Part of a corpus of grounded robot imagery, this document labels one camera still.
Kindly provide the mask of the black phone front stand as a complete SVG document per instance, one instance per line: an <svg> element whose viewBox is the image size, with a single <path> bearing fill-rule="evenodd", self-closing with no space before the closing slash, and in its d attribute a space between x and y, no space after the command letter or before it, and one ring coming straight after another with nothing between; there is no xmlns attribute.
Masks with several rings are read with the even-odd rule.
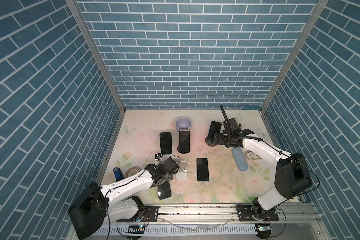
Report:
<svg viewBox="0 0 360 240"><path fill-rule="evenodd" d="M162 185L157 186L157 188L160 200L164 200L172 196L170 182L164 182Z"/></svg>

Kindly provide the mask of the white phone stand front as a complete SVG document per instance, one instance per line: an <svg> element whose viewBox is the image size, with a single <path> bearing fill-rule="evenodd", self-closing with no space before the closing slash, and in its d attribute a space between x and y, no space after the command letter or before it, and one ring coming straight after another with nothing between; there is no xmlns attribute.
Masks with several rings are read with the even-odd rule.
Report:
<svg viewBox="0 0 360 240"><path fill-rule="evenodd" d="M184 182L188 180L187 162L180 161L179 171L175 174L177 182Z"/></svg>

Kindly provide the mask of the green-edged black phone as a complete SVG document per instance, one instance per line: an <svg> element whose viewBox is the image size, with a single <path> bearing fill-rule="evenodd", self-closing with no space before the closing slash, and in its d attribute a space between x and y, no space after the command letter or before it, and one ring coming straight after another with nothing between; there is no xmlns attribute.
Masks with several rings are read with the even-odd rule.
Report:
<svg viewBox="0 0 360 240"><path fill-rule="evenodd" d="M197 180L199 182L208 182L209 176L209 165L207 158L197 158Z"/></svg>

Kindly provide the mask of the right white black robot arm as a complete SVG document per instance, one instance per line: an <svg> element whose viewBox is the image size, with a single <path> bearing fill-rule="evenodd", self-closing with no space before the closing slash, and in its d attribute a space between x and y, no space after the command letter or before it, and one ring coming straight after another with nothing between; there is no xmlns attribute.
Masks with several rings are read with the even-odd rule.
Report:
<svg viewBox="0 0 360 240"><path fill-rule="evenodd" d="M249 169L244 149L254 153L274 168L274 184L253 200L251 207L237 206L243 221L264 221L276 215L276 207L305 194L313 184L310 169L302 154L284 152L259 138L253 131L242 129L234 118L219 123L212 121L205 142L210 147L222 145L232 150L240 171Z"/></svg>

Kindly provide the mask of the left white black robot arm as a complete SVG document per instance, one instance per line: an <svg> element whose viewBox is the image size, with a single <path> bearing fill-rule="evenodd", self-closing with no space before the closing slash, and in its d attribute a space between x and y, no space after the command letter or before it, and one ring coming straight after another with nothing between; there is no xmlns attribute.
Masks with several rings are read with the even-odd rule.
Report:
<svg viewBox="0 0 360 240"><path fill-rule="evenodd" d="M179 169L179 164L169 157L157 165L148 164L135 175L115 183L87 185L68 208L78 239L84 240L94 234L105 219L111 223L142 218L146 207L135 194L171 181Z"/></svg>

